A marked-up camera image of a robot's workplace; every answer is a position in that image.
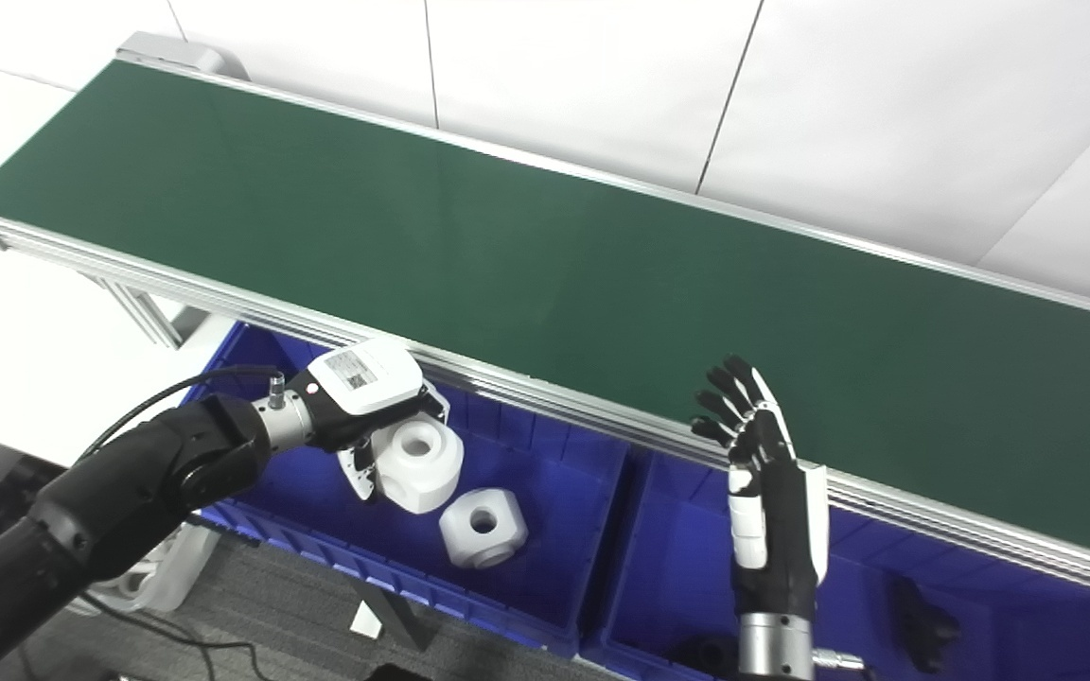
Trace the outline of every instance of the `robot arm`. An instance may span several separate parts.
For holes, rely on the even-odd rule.
[[[0,535],[0,659],[92,583],[137,562],[193,510],[244,491],[300,445],[352,448],[379,427],[447,411],[397,343],[312,363],[254,402],[213,396],[157,414],[77,462]]]
[[[742,358],[727,357],[708,380],[719,393],[700,391],[697,401],[718,418],[698,417],[692,430],[730,460],[739,679],[810,681],[814,667],[864,671],[857,656],[813,644],[814,591],[827,573],[825,466],[800,465],[778,401]]]

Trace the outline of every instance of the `white table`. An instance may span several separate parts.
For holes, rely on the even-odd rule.
[[[0,74],[0,163],[72,96]],[[0,443],[72,464],[121,414],[198,374],[231,324],[209,316],[183,348],[155,345],[86,277],[0,252]]]

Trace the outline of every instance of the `silver metal cylinder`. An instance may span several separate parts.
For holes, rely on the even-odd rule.
[[[305,401],[293,391],[282,392],[280,399],[282,409],[271,409],[270,396],[251,402],[259,413],[264,427],[268,429],[272,454],[304,445],[314,433],[311,410]]]
[[[804,618],[752,612],[739,618],[739,671],[814,680],[814,643]]]

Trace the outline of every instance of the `green conveyor belt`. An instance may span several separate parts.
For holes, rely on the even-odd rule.
[[[808,460],[1090,548],[1090,312],[114,61],[0,216],[685,421],[761,367]]]

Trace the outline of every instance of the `conveyor belt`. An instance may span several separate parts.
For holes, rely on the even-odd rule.
[[[0,168],[0,245],[710,465],[738,352],[836,503],[1090,584],[1085,299],[135,56]]]

